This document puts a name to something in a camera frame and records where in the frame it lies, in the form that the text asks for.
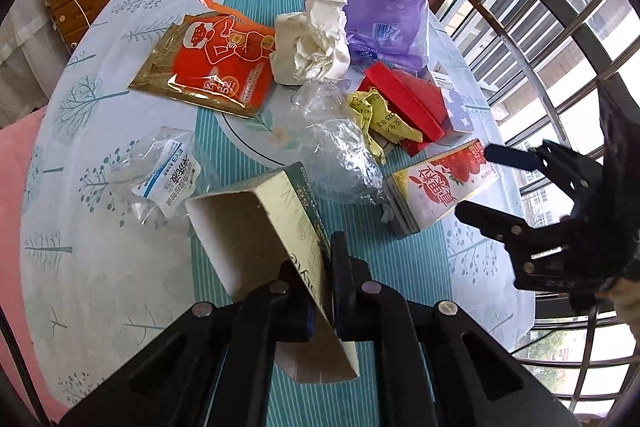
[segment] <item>table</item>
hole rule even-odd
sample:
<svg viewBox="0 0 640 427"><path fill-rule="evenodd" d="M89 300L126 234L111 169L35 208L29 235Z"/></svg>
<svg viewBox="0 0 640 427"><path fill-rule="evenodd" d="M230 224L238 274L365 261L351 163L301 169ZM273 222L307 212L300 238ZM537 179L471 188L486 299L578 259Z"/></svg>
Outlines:
<svg viewBox="0 0 640 427"><path fill-rule="evenodd" d="M216 1L268 25L302 8L302 0ZM20 227L22 289L47 386L69 406L194 301L229 302L196 238L165 222L135 221L110 178L122 155L164 125L194 130L223 184L297 159L295 140L279 125L292 94L285 87L263 108L262 123L127 90L169 24L202 11L196 0L111 0L69 60L38 133ZM431 64L449 71L476 136L501 142L472 73L433 16L429 38ZM415 158L394 150L383 170L443 149L432 145ZM522 214L513 173L498 173L475 200ZM328 231L346 230L352 255L407 298L452 298L507 348L533 324L534 296L514 290L501 245L454 216L396 241L373 206L320 205ZM274 369L269 425L376 425L372 346L360 344L358 354L361 378L349 383L297 385Z"/></svg>

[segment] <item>white tissue piece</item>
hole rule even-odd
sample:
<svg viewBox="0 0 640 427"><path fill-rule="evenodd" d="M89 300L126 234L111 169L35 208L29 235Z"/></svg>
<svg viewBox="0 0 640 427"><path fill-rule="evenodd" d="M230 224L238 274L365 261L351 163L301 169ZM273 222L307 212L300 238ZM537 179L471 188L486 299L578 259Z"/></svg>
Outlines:
<svg viewBox="0 0 640 427"><path fill-rule="evenodd" d="M301 86L307 80L339 80L351 59L344 31L347 0L307 0L304 12L276 17L271 71L278 84Z"/></svg>

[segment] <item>white curtain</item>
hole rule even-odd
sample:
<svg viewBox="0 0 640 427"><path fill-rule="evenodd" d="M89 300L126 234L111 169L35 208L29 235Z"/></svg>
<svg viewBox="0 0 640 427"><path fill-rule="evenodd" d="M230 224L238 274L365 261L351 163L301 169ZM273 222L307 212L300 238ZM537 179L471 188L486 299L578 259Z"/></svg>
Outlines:
<svg viewBox="0 0 640 427"><path fill-rule="evenodd" d="M44 0L15 0L0 25L0 127L47 104L68 58Z"/></svg>

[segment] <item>purple plastic bag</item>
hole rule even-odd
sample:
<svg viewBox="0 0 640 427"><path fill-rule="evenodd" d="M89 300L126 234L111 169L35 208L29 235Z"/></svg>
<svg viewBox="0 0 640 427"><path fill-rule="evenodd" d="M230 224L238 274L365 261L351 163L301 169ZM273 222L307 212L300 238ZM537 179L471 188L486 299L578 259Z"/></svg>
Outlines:
<svg viewBox="0 0 640 427"><path fill-rule="evenodd" d="M374 58L414 71L427 63L427 0L347 0L347 3L344 12L352 62Z"/></svg>

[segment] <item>metal screw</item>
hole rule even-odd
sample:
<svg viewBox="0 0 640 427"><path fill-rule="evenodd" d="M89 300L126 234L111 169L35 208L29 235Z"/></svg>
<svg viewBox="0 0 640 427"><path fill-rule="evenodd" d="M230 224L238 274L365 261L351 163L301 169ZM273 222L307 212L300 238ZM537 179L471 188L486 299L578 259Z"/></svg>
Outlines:
<svg viewBox="0 0 640 427"><path fill-rule="evenodd" d="M286 281L273 281L269 285L269 291L274 295L281 295L289 291L289 284Z"/></svg>
<svg viewBox="0 0 640 427"><path fill-rule="evenodd" d="M438 311L443 315L449 315L449 317L452 317L458 313L458 305L452 301L442 301L438 304Z"/></svg>
<svg viewBox="0 0 640 427"><path fill-rule="evenodd" d="M191 308L191 312L193 312L196 317L206 317L207 315L210 315L212 311L213 306L211 303L205 301L196 302L193 305L193 308Z"/></svg>
<svg viewBox="0 0 640 427"><path fill-rule="evenodd" d="M367 281L363 283L360 288L362 288L362 291L364 291L364 293L369 293L371 295L375 295L382 291L382 286L377 281Z"/></svg>

